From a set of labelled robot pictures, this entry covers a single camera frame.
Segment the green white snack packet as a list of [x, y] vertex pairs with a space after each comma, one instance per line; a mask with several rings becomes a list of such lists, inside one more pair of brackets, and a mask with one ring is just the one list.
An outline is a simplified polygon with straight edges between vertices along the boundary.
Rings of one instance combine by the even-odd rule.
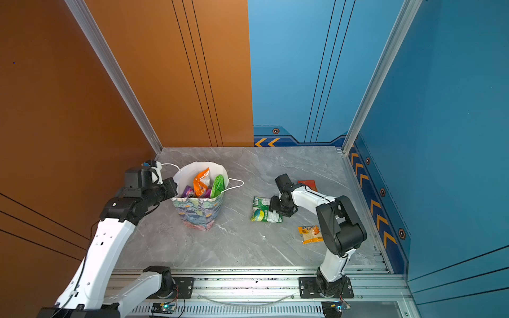
[[257, 197], [253, 198], [253, 214], [250, 218], [252, 222], [265, 223], [282, 223], [283, 219], [280, 214], [269, 210], [270, 198]]

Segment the red small snack packet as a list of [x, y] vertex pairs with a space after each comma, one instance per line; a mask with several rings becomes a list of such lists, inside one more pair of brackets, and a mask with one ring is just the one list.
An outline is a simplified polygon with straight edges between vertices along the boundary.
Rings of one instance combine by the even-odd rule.
[[318, 190], [314, 180], [298, 180], [298, 183], [309, 187], [314, 192]]

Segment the orange yellow snack packet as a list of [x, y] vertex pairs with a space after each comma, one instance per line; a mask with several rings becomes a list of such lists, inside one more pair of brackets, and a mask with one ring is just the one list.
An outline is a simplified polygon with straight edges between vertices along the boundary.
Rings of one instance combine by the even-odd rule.
[[318, 225], [299, 227], [298, 232], [302, 236], [303, 245], [308, 245], [315, 242], [323, 242], [322, 232]]

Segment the purple berries candy bag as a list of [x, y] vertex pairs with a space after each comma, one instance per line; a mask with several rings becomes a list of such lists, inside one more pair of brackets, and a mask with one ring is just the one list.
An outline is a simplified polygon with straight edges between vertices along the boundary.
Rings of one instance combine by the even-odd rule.
[[196, 197], [196, 192], [194, 191], [194, 188], [190, 185], [187, 185], [185, 188], [184, 188], [184, 191], [182, 193], [182, 197]]

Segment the floral paper bag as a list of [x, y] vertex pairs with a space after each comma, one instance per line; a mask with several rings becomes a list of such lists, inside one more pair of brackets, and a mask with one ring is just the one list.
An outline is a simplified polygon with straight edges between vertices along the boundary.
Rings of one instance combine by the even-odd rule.
[[[186, 186], [193, 187], [194, 178], [203, 170], [210, 170], [210, 187], [212, 187], [214, 179], [218, 175], [222, 175], [225, 179], [225, 190], [216, 198], [198, 198], [198, 197], [182, 197], [182, 193]], [[173, 177], [177, 185], [178, 195], [172, 198], [178, 215], [184, 225], [200, 231], [208, 231], [212, 228], [215, 220], [220, 213], [225, 193], [229, 190], [244, 186], [244, 181], [231, 178], [228, 176], [226, 169], [214, 162], [193, 162], [178, 169]]]

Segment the colourful fruits candy bag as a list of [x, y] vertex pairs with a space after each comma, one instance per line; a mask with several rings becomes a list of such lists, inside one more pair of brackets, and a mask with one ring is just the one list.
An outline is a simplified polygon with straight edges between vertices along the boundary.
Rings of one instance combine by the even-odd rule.
[[210, 170], [206, 168], [201, 171], [193, 180], [194, 191], [196, 192], [196, 197], [201, 198], [200, 196], [210, 187], [211, 179], [210, 179]]

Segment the green Lays chips bag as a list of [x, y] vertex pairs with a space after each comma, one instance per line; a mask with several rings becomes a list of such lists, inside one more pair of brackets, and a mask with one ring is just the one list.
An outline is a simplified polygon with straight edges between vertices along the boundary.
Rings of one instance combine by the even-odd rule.
[[224, 190], [225, 190], [225, 179], [220, 174], [220, 175], [216, 176], [216, 178], [214, 179], [209, 197], [211, 199], [219, 197]]

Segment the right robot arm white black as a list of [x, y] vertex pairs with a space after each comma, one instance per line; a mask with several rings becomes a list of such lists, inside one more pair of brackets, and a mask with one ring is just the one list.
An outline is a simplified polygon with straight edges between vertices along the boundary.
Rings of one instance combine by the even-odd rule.
[[270, 199], [269, 208], [285, 217], [300, 208], [316, 214], [327, 252], [318, 267], [314, 289], [303, 289], [303, 298], [354, 298], [350, 279], [345, 275], [347, 263], [367, 240], [367, 231], [347, 196], [332, 197], [295, 184], [287, 174], [275, 179], [280, 192]]

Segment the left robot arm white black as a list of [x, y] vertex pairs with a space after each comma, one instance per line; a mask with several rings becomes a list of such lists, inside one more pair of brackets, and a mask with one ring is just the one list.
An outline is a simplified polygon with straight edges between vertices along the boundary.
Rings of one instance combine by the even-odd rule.
[[119, 256], [139, 222], [166, 200], [176, 197], [177, 185], [162, 177], [156, 160], [125, 172], [124, 186], [111, 198], [99, 217], [86, 255], [68, 287], [39, 317], [126, 317], [149, 296], [167, 298], [175, 290], [167, 266], [149, 266], [112, 298], [106, 288]]

